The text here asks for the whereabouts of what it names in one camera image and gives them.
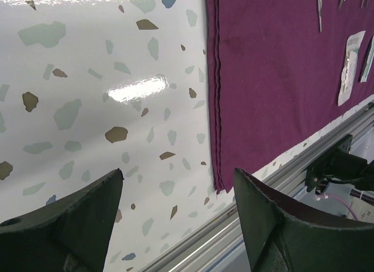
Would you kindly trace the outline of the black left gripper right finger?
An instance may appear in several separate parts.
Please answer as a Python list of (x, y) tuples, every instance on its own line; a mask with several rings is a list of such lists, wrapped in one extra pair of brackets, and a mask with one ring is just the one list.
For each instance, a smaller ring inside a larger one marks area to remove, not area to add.
[(328, 214), (234, 171), (251, 271), (373, 271), (373, 224)]

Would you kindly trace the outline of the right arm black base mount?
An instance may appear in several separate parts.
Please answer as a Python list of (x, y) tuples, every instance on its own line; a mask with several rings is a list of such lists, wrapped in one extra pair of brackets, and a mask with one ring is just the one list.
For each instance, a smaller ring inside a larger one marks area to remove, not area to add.
[(345, 135), (307, 168), (305, 184), (312, 192), (322, 181), (351, 184), (361, 191), (373, 191), (373, 162), (351, 154), (353, 136)]

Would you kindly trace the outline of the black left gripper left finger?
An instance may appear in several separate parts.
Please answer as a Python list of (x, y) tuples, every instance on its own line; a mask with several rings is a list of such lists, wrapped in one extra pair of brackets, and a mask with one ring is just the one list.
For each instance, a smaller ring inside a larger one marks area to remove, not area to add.
[(1, 223), (1, 271), (103, 271), (123, 187), (113, 170)]

